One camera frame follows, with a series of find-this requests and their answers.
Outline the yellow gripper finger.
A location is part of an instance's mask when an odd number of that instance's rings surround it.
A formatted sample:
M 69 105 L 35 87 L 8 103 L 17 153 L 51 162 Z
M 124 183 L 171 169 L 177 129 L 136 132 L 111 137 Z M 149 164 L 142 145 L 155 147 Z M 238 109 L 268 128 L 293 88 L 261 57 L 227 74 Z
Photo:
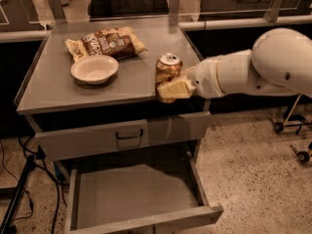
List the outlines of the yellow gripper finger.
M 157 87 L 157 92 L 162 99 L 190 98 L 195 90 L 196 87 L 185 75 Z
M 194 73 L 195 67 L 191 66 L 181 71 L 182 75 L 191 76 Z

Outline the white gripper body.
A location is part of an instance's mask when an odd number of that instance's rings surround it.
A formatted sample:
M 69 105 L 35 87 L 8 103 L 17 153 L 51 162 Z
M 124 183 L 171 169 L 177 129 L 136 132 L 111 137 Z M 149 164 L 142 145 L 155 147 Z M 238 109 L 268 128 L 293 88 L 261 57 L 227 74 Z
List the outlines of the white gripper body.
M 202 98 L 221 98 L 224 92 L 217 81 L 217 58 L 207 58 L 195 65 L 192 81 L 196 94 Z

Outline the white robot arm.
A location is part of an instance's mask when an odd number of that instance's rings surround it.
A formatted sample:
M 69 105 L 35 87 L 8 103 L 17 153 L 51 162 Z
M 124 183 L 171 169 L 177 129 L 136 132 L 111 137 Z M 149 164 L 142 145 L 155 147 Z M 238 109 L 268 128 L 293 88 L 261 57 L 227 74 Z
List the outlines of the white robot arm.
M 163 100 L 232 94 L 311 98 L 312 39 L 292 29 L 272 29 L 251 49 L 206 58 L 156 91 Z

